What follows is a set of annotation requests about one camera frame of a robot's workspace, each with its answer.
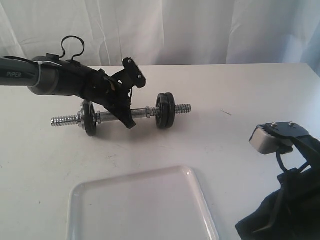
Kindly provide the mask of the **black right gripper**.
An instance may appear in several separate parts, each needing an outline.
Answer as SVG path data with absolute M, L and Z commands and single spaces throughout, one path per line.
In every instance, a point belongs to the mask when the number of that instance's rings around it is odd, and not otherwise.
M 242 240 L 318 240 L 320 169 L 290 169 L 278 176 L 280 189 L 268 195 L 235 228 Z

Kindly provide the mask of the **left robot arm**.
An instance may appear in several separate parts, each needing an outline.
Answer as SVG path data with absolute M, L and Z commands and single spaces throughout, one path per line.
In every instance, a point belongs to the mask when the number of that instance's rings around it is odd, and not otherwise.
M 1 57 L 0 84 L 25 86 L 39 96 L 77 96 L 103 106 L 128 129 L 136 125 L 130 108 L 131 88 L 102 69 L 96 70 L 75 60 L 61 61 L 57 55 L 33 60 Z

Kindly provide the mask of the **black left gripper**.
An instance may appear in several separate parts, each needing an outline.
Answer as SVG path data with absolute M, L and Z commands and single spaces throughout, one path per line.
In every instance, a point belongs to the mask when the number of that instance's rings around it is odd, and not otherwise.
M 127 129 L 137 124 L 131 114 L 132 88 L 107 75 L 102 69 L 92 70 L 85 76 L 80 97 L 99 104 L 112 113 Z

